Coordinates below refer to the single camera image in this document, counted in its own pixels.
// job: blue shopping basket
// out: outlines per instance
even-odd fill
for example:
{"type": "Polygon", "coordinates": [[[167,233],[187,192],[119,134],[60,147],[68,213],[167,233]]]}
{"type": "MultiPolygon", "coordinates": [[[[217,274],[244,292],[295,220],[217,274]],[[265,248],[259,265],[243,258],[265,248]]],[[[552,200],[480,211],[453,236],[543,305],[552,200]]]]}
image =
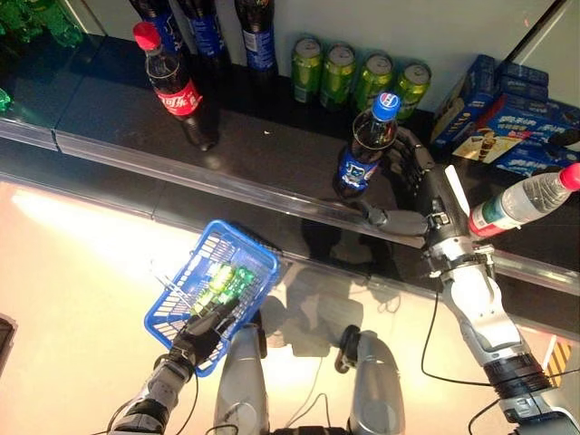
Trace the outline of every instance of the blue shopping basket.
{"type": "Polygon", "coordinates": [[[190,317],[190,309],[200,294],[208,288],[219,265],[244,266],[255,274],[239,304],[232,312],[235,321],[222,334],[221,341],[208,360],[197,369],[198,376],[211,374],[219,359],[227,352],[231,338],[252,319],[278,278],[279,262],[275,254],[226,222],[214,220],[208,224],[189,261],[166,285],[161,297],[145,315],[145,327],[168,349],[190,317]]]}

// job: can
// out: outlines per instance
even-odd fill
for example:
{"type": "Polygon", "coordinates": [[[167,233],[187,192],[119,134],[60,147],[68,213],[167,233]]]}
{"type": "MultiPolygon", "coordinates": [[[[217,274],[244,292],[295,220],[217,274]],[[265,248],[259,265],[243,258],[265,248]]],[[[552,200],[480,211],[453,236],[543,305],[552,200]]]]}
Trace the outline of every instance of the can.
{"type": "Polygon", "coordinates": [[[397,120],[411,116],[425,92],[429,89],[431,71],[425,63],[410,63],[399,74],[393,93],[401,99],[397,120]]]}
{"type": "Polygon", "coordinates": [[[345,43],[333,45],[324,58],[320,103],[328,111],[338,111],[348,99],[356,61],[354,50],[345,43]]]}
{"type": "Polygon", "coordinates": [[[394,77],[392,66],[392,59],[387,53],[369,54],[354,89],[353,107],[356,111],[371,107],[375,97],[389,89],[394,77]]]}
{"type": "Polygon", "coordinates": [[[322,46],[312,36],[298,40],[292,51],[292,89],[297,102],[311,102],[320,87],[322,46]]]}

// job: floor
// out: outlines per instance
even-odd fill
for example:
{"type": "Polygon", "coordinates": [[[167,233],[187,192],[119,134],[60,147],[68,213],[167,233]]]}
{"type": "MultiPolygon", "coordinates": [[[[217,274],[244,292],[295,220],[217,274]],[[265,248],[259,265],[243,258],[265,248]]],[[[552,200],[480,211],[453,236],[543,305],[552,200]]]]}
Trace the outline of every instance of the floor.
{"type": "MultiPolygon", "coordinates": [[[[162,290],[156,276],[172,275],[197,238],[142,217],[0,183],[0,314],[18,325],[0,378],[0,432],[89,435],[104,430],[164,352],[142,324],[162,290]]],[[[469,419],[494,401],[495,393],[421,374],[432,308],[432,300],[395,286],[368,288],[347,275],[291,266],[262,310],[271,428],[283,427],[305,401],[319,365],[312,398],[325,392],[332,424],[344,426],[355,373],[334,370],[333,344],[346,325],[358,324],[374,330],[395,355],[406,433],[466,433],[469,419]]],[[[538,360],[547,363],[557,337],[527,328],[522,333],[538,360]]],[[[578,344],[570,345],[569,368],[579,354],[578,344]]],[[[184,434],[203,434],[212,426],[222,365],[199,381],[198,405],[184,434]]],[[[443,376],[485,381],[444,306],[426,367],[443,376]]],[[[564,378],[563,387],[577,391],[578,377],[564,378]]],[[[194,393],[191,384],[181,393],[167,434],[181,427],[194,393]]],[[[300,424],[323,425],[324,420],[319,402],[300,424]]],[[[474,425],[477,435],[512,429],[498,408],[474,425]]]]}

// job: red bottle cap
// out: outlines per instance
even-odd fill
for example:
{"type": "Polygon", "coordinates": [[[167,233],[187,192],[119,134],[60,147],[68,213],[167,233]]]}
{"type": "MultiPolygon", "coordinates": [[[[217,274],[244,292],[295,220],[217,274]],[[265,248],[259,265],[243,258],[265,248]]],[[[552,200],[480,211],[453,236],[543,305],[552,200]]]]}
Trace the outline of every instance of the red bottle cap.
{"type": "Polygon", "coordinates": [[[161,45],[160,34],[157,33],[157,29],[151,23],[136,24],[133,27],[133,36],[139,48],[146,52],[155,50],[161,45]]]}
{"type": "Polygon", "coordinates": [[[568,190],[580,189],[580,163],[573,163],[560,171],[560,181],[568,190]]]}

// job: cardboard box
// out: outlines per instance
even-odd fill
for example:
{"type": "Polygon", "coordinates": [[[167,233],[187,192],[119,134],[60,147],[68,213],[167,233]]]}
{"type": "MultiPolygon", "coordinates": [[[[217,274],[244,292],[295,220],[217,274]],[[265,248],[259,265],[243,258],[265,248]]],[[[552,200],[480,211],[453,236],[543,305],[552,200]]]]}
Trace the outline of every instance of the cardboard box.
{"type": "Polygon", "coordinates": [[[435,127],[431,144],[443,147],[453,142],[465,125],[476,120],[494,100],[494,69],[492,57],[480,54],[466,74],[435,111],[435,127]]]}
{"type": "Polygon", "coordinates": [[[520,97],[538,100],[539,102],[547,101],[546,86],[524,82],[506,75],[500,77],[498,81],[498,94],[501,93],[512,93],[520,97]]]}
{"type": "Polygon", "coordinates": [[[549,149],[535,140],[522,140],[516,147],[505,153],[494,164],[498,168],[531,177],[534,172],[549,166],[565,168],[580,161],[580,153],[566,149],[549,149]]]}
{"type": "Polygon", "coordinates": [[[530,68],[529,66],[518,65],[517,63],[501,63],[498,67],[498,79],[501,76],[513,77],[524,82],[547,87],[549,76],[547,72],[530,68]]]}
{"type": "Polygon", "coordinates": [[[546,122],[547,105],[512,94],[502,94],[476,122],[458,136],[456,156],[490,163],[530,138],[546,122]]]}
{"type": "Polygon", "coordinates": [[[580,152],[580,109],[554,100],[548,100],[546,106],[546,119],[537,126],[531,139],[580,152]]]}

